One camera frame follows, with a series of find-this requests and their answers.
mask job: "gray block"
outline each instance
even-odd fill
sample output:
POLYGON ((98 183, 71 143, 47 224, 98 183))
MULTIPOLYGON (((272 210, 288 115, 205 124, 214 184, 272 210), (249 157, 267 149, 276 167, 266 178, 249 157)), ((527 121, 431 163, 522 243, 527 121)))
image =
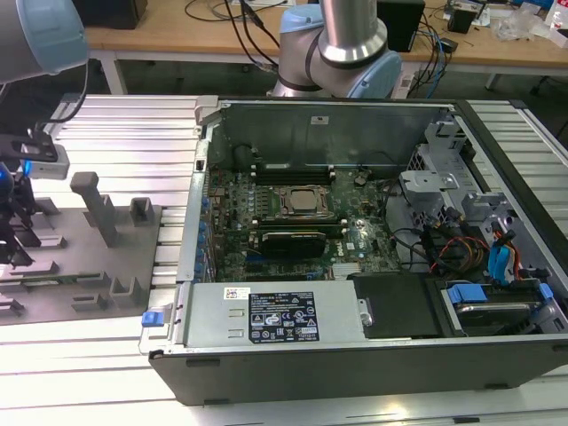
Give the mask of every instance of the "gray block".
POLYGON ((59 214, 59 209, 53 203, 51 198, 36 198, 35 205, 39 211, 48 216, 59 214))
POLYGON ((88 220, 96 224, 100 235, 107 247, 112 247, 116 241, 116 228, 114 227, 114 206, 108 196, 101 197, 97 184, 97 173, 79 171, 71 179, 71 191, 83 197, 89 211, 88 220))
POLYGON ((123 286, 115 278, 110 288, 110 296, 119 309, 136 306, 139 303, 140 294, 141 288, 136 277, 132 278, 128 287, 123 286))
POLYGON ((71 307, 76 312, 104 311, 107 308, 107 301, 100 293, 75 295, 71 307))
POLYGON ((149 198, 133 198, 130 203, 130 217, 134 226, 152 225, 155 220, 152 200, 149 198))
POLYGON ((59 270, 57 264, 52 260, 47 262, 34 262, 30 266, 16 266, 8 270, 11 276, 21 275, 23 277, 31 275, 49 275, 59 270))
POLYGON ((16 300, 0 295, 0 318, 13 318, 22 315, 24 307, 16 300))
MULTIPOLYGON (((11 278, 23 279, 24 277, 18 275, 17 277, 11 277, 11 278)), ((18 293, 27 293, 28 290, 29 290, 28 286, 26 286, 26 284, 24 284, 22 281, 19 280, 11 282, 0 282, 0 294, 13 295, 18 293)))
POLYGON ((77 284, 83 288, 108 288, 111 284, 111 279, 106 272, 101 272, 99 276, 95 278, 78 278, 77 284))

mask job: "warning label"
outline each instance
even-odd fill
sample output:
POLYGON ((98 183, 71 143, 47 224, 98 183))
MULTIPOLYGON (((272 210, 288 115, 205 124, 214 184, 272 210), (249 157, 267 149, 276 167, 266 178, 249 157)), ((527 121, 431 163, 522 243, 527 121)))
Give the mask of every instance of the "warning label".
POLYGON ((317 342, 318 317, 312 292, 248 295, 252 343, 317 342))

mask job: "metal workbench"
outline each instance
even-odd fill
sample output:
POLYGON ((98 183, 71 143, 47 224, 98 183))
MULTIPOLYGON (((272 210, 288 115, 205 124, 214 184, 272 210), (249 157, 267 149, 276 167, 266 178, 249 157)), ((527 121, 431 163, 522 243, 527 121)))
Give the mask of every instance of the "metal workbench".
MULTIPOLYGON (((114 205, 149 196, 165 207, 150 305, 171 302, 174 294, 196 145, 194 101, 88 97, 72 122, 51 129, 67 149, 70 177, 93 170, 99 190, 114 205)), ((471 104, 568 233, 564 150, 530 113, 508 102, 471 104)), ((72 108, 62 104, 56 115, 72 108)), ((497 187, 477 162, 489 185, 497 187)), ((37 196, 49 195, 60 207, 83 205, 68 181, 36 181, 34 187, 37 196)), ((454 424, 454 417, 463 416, 479 417, 483 424, 568 423, 568 367, 514 390, 185 407, 139 354, 140 333, 139 318, 0 327, 0 424, 454 424)))

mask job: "computer tower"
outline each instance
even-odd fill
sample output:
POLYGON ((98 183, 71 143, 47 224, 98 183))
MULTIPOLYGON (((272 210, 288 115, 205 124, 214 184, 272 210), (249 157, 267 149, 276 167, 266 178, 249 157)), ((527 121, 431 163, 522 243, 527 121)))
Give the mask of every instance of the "computer tower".
POLYGON ((424 5, 424 0, 378 0, 377 15, 389 31, 389 49, 412 49, 424 5))
POLYGON ((73 0, 84 26, 134 29, 144 16, 147 0, 73 0))

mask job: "floor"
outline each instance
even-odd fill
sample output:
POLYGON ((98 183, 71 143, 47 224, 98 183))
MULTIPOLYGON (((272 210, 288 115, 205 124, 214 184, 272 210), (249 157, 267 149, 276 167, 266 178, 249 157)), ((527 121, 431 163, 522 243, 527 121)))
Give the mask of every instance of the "floor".
MULTIPOLYGON (((264 96, 276 76, 238 64, 198 64, 124 61, 123 70, 131 94, 218 94, 264 96)), ((521 99, 553 133, 568 117, 568 79, 547 81, 537 96, 530 89, 538 76, 507 75, 494 91, 484 87, 488 75, 447 73, 434 93, 436 99, 521 99)), ((39 118, 51 115, 60 98, 83 87, 84 70, 76 68, 57 76, 15 83, 0 105, 0 132, 25 134, 39 118)), ((417 98, 426 96, 422 87, 417 98)), ((89 93, 108 93, 99 63, 90 63, 89 93)), ((560 140, 568 146, 568 129, 560 140)))

